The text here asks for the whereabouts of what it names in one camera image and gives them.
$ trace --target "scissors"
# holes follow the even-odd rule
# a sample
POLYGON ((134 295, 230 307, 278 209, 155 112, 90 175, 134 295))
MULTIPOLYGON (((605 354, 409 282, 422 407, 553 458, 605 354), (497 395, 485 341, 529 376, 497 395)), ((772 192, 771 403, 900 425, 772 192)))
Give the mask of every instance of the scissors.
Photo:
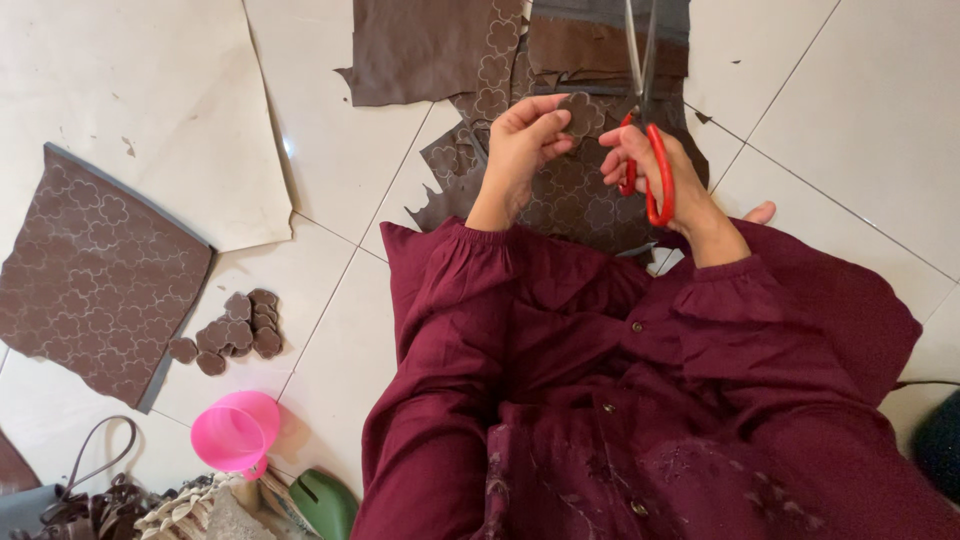
MULTIPOLYGON (((647 47, 643 52, 643 69, 640 69, 640 53, 636 48, 636 29, 634 28, 634 7, 631 0, 626 0, 626 35, 627 52, 630 58, 630 70, 633 73, 633 94, 631 100, 634 100, 634 106, 624 116, 620 122, 620 127, 629 126, 635 117, 639 117, 641 125, 644 127, 647 139, 653 146, 654 156, 657 158, 657 165, 660 167, 660 180, 663 186, 663 210, 657 212, 657 199, 654 197, 653 190, 650 189, 650 178, 647 177, 647 217, 650 223, 655 227, 666 227, 666 224, 673 219, 673 208, 675 193, 673 189, 673 169, 670 167, 670 161, 667 159, 666 148, 663 146, 663 139, 660 138, 660 130, 652 122, 647 122, 647 116, 650 109, 651 93, 653 91, 654 81, 654 57, 657 52, 657 0, 653 0, 650 9, 650 28, 647 31, 647 47)), ((636 192, 636 161, 627 159, 627 177, 624 183, 620 184, 620 194, 629 197, 636 192)))

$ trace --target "pink cup handle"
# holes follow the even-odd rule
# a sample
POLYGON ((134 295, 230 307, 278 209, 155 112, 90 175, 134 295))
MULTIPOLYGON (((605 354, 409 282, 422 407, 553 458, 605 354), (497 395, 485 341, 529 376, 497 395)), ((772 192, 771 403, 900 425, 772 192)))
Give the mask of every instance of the pink cup handle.
POLYGON ((243 478, 248 481, 254 481, 263 476, 267 472, 267 456, 264 455, 256 462, 256 465, 253 465, 250 469, 243 471, 243 478))

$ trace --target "brown button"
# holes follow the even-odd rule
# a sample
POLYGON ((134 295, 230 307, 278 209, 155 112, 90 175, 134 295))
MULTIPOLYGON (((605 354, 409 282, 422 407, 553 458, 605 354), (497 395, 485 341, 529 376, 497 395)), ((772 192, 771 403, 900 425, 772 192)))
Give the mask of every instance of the brown button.
POLYGON ((634 510, 636 515, 641 517, 647 517, 647 515, 649 514, 649 512, 647 512, 646 507, 643 506, 643 504, 638 503, 637 501, 632 501, 630 503, 630 508, 634 510))

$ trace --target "person's right hand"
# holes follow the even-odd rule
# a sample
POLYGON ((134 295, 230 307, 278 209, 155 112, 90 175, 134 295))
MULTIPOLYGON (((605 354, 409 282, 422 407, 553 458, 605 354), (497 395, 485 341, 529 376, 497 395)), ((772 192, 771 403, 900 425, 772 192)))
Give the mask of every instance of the person's right hand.
MULTIPOLYGON (((686 155, 679 140, 660 131, 663 146, 666 149, 670 166, 673 168, 673 185, 676 193, 674 217, 667 224, 667 228, 686 235, 697 227, 697 221, 710 217, 715 218, 717 213, 722 214, 720 208, 713 203, 709 194, 700 184, 693 163, 686 155)), ((654 149, 646 135, 635 126, 626 126, 607 132, 600 136, 600 144, 612 146, 607 159, 600 167, 606 177, 604 184, 613 185, 626 182, 627 158, 636 160, 636 191, 646 192, 647 177, 650 177, 650 186, 657 199, 658 209, 663 207, 663 189, 660 182, 660 168, 654 149)))
MULTIPOLYGON (((736 262, 750 256, 750 248, 730 219, 710 198, 683 145, 676 138, 660 131, 667 158, 673 168, 675 193, 674 216, 667 228, 682 234, 698 268, 736 262)), ((626 126, 600 136, 600 144, 611 146, 600 167, 606 175, 604 184, 620 184, 626 178, 627 158, 636 160, 636 190, 646 192, 646 180, 662 208, 663 190, 660 167, 653 147, 639 129, 626 126)))

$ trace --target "maroon dress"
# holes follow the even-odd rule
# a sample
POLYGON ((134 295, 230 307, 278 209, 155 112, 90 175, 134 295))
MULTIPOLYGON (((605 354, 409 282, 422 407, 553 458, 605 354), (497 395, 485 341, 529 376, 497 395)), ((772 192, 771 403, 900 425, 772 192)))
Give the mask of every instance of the maroon dress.
POLYGON ((352 538, 960 538, 876 411, 921 325, 734 223, 752 257, 656 279, 521 227, 382 224, 398 366, 352 538))

